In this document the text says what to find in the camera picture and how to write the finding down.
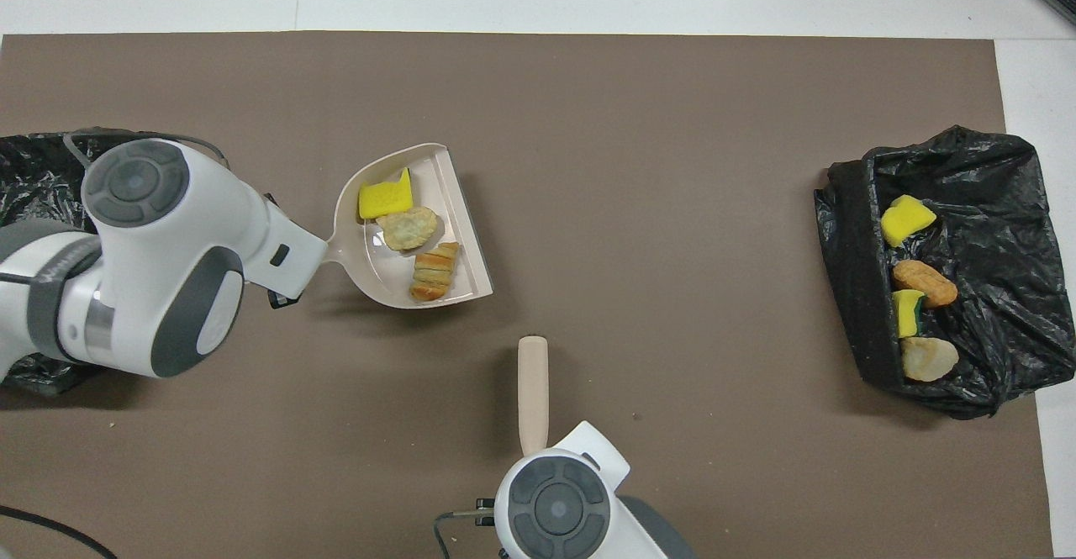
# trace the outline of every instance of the brush handle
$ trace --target brush handle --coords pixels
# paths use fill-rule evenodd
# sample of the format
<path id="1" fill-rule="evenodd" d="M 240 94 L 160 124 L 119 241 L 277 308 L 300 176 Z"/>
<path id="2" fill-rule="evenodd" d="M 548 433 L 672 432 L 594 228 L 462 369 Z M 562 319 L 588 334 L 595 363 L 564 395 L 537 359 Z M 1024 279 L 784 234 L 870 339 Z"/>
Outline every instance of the brush handle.
<path id="1" fill-rule="evenodd" d="M 549 444 L 549 344 L 543 336 L 520 338 L 520 445 L 523 456 Z"/>

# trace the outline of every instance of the brown mat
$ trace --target brown mat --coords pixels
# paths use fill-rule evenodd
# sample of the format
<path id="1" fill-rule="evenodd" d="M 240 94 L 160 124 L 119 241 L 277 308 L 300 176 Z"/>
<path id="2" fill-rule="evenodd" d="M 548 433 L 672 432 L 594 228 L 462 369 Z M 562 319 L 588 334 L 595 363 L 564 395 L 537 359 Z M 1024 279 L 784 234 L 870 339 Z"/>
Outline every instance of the brown mat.
<path id="1" fill-rule="evenodd" d="M 203 137 L 323 238 L 360 166 L 445 143 L 496 291 L 400 313 L 331 264 L 288 310 L 249 288 L 175 379 L 3 391 L 0 503 L 125 558 L 434 558 L 518 458 L 546 333 L 551 440 L 598 426 L 700 557 L 1049 555 L 1033 399 L 957 422 L 862 384 L 819 254 L 822 168 L 952 124 L 1004 129 L 990 42 L 5 37 L 0 133 Z M 16 557 L 86 556 L 57 539 L 0 519 Z"/>

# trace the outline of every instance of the white floor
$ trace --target white floor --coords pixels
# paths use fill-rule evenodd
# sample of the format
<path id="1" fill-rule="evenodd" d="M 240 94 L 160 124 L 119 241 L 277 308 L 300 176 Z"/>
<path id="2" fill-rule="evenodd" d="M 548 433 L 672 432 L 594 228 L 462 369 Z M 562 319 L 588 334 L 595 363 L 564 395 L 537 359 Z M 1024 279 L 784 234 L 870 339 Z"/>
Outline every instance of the white floor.
<path id="1" fill-rule="evenodd" d="M 0 37 L 292 29 L 995 39 L 1076 278 L 1076 26 L 1039 0 L 0 0 Z M 1076 383 L 1037 397 L 1054 554 L 1076 556 Z"/>

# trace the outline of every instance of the gray circular joint cap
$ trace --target gray circular joint cap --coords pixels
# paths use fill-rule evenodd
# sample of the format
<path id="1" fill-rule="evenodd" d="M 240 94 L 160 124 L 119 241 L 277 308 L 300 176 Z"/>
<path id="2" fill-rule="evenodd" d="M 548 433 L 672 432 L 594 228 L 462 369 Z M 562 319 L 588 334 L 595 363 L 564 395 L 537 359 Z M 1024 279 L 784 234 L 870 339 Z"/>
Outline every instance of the gray circular joint cap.
<path id="1" fill-rule="evenodd" d="M 515 543 L 536 559 L 584 559 L 609 529 L 610 501 L 601 479 L 567 457 L 535 459 L 509 486 L 508 518 Z"/>
<path id="2" fill-rule="evenodd" d="M 104 225 L 145 226 L 172 212 L 188 183 L 190 171 L 178 146 L 140 139 L 94 161 L 82 185 L 83 203 Z"/>

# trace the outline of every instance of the sponge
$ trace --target sponge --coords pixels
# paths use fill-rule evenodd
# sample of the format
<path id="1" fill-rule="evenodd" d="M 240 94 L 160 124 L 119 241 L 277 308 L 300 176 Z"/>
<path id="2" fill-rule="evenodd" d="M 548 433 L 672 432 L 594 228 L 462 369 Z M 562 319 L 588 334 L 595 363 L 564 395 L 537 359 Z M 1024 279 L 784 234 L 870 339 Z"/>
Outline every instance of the sponge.
<path id="1" fill-rule="evenodd" d="M 881 234 L 889 245 L 896 248 L 909 234 L 930 227 L 935 218 L 938 215 L 931 212 L 930 207 L 923 206 L 922 202 L 910 195 L 903 195 L 894 199 L 881 215 Z"/>
<path id="2" fill-rule="evenodd" d="M 358 218 L 372 219 L 385 214 L 407 212 L 414 206 L 411 196 L 411 171 L 405 168 L 396 183 L 377 183 L 358 187 Z"/>
<path id="3" fill-rule="evenodd" d="M 923 307 L 923 295 L 919 290 L 897 290 L 893 293 L 893 311 L 896 311 L 896 336 L 919 336 L 923 332 L 919 315 Z"/>

